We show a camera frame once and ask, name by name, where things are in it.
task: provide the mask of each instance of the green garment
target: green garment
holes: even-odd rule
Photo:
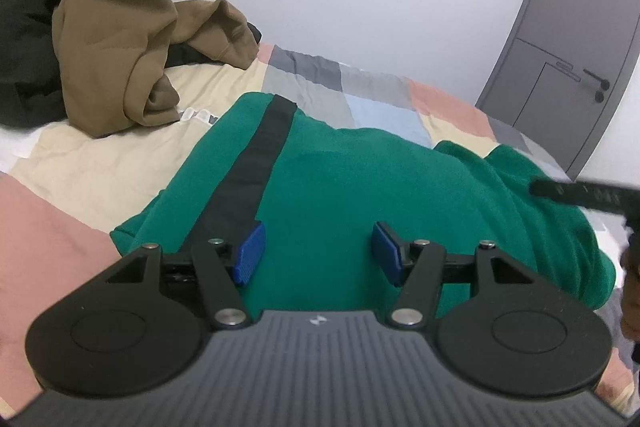
[[[253,136],[273,95],[249,93],[198,142],[166,190],[111,232],[120,253],[143,243],[175,252],[218,183]],[[377,129],[339,129],[297,110],[257,219],[266,251],[241,294],[263,309],[388,309],[398,289],[369,251],[371,229],[386,221],[400,237],[429,239],[473,254],[478,241],[547,276],[591,308],[615,279],[578,208],[529,196],[544,174],[508,146],[487,158],[452,143],[433,150]],[[445,285],[439,313],[468,298]]]

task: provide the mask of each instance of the blue gripper pad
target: blue gripper pad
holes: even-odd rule
[[[231,279],[236,285],[244,286],[249,282],[255,267],[260,263],[266,240],[266,230],[262,222],[259,222],[259,225],[244,240],[244,243],[238,247],[236,264],[231,268]]]
[[[378,223],[371,232],[371,253],[385,273],[386,280],[394,286],[402,284],[400,251]]]

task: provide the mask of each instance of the bedsheet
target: bedsheet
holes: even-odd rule
[[[14,149],[0,174],[0,407],[4,402],[21,409],[39,390],[23,347],[31,321],[119,259],[108,232],[166,187],[198,140],[245,92],[279,94],[336,128],[380,128],[424,147],[451,140],[486,156],[508,144],[546,174],[566,179],[542,147],[514,128],[408,78],[270,44],[260,46],[246,71],[201,64],[166,74],[180,94],[176,123],[102,139],[66,122],[7,135]],[[588,217],[596,235],[606,233],[595,214]],[[617,316],[620,298],[607,305]]]

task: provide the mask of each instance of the hand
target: hand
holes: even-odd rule
[[[630,341],[640,341],[640,273],[638,266],[631,263],[631,254],[627,248],[620,258],[621,266],[626,270],[622,288],[622,319],[620,330]]]

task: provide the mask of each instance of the gray ribbed surface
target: gray ribbed surface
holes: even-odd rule
[[[217,333],[193,366],[142,395],[87,401],[43,393],[18,427],[617,427],[591,393],[549,403],[492,396],[449,373],[417,333],[370,312],[265,312]]]

